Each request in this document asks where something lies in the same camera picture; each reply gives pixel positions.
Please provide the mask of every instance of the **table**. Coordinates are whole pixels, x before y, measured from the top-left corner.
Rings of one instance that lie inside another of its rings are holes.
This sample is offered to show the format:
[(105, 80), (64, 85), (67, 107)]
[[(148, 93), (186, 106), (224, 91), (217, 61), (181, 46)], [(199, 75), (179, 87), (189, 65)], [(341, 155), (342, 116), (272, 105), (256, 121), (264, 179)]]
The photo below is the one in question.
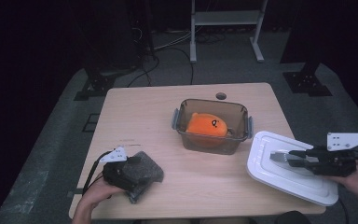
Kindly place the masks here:
[[(233, 155), (187, 150), (171, 127), (175, 108), (188, 98), (245, 105), (254, 119), (255, 133), (293, 134), (275, 94), (267, 83), (217, 84), (112, 89), (103, 104), (89, 153), (77, 187), (83, 188), (92, 164), (106, 151), (126, 148), (128, 156), (143, 150), (164, 170), (137, 204), (123, 194), (105, 200), (93, 218), (139, 219), (175, 217), (241, 217), (278, 215), (297, 210), (320, 214), (325, 207), (304, 201), (252, 179), (246, 171), (252, 139), (240, 143)], [(99, 165), (95, 175), (103, 165)], [(72, 217), (81, 198), (76, 194)]]
[(196, 51), (196, 26), (198, 25), (243, 25), (255, 24), (255, 36), (250, 37), (255, 57), (259, 63), (264, 62), (263, 54), (258, 47), (258, 37), (266, 13), (267, 1), (263, 0), (260, 10), (247, 11), (196, 11), (195, 1), (191, 2), (191, 39), (190, 39), (190, 61), (197, 61)]

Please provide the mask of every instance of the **transparent brown container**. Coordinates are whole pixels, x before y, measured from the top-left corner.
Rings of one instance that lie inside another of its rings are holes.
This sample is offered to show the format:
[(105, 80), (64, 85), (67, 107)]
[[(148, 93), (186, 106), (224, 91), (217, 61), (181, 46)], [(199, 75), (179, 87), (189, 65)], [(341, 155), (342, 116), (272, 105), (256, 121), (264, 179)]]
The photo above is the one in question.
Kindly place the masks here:
[[(219, 137), (187, 133), (187, 124), (193, 113), (207, 113), (219, 117), (227, 125), (227, 135)], [(180, 109), (174, 112), (172, 128), (182, 136), (186, 149), (223, 155), (234, 154), (238, 145), (247, 138), (252, 138), (253, 134), (252, 117), (248, 118), (248, 110), (244, 105), (199, 99), (186, 99), (181, 103)]]

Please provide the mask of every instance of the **orange object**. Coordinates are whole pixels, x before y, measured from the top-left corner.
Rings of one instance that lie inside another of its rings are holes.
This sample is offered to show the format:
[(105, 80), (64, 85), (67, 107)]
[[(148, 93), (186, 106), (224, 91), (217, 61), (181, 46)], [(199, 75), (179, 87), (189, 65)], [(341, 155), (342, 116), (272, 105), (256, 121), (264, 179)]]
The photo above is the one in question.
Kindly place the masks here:
[[(227, 125), (215, 115), (193, 113), (187, 124), (186, 132), (224, 137), (227, 135)], [(217, 147), (224, 142), (223, 139), (213, 139), (212, 137), (205, 139), (191, 136), (189, 139), (199, 147)]]

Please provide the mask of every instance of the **container lid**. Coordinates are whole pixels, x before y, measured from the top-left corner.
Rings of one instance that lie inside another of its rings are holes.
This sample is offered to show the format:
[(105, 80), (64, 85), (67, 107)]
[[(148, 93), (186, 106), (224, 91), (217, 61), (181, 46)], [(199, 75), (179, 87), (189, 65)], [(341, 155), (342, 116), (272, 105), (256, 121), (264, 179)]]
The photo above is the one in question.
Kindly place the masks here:
[(269, 158), (275, 152), (312, 148), (276, 133), (259, 132), (254, 137), (249, 154), (248, 173), (255, 180), (304, 200), (322, 206), (333, 205), (338, 200), (336, 182), (314, 175), (305, 168), (290, 167)]

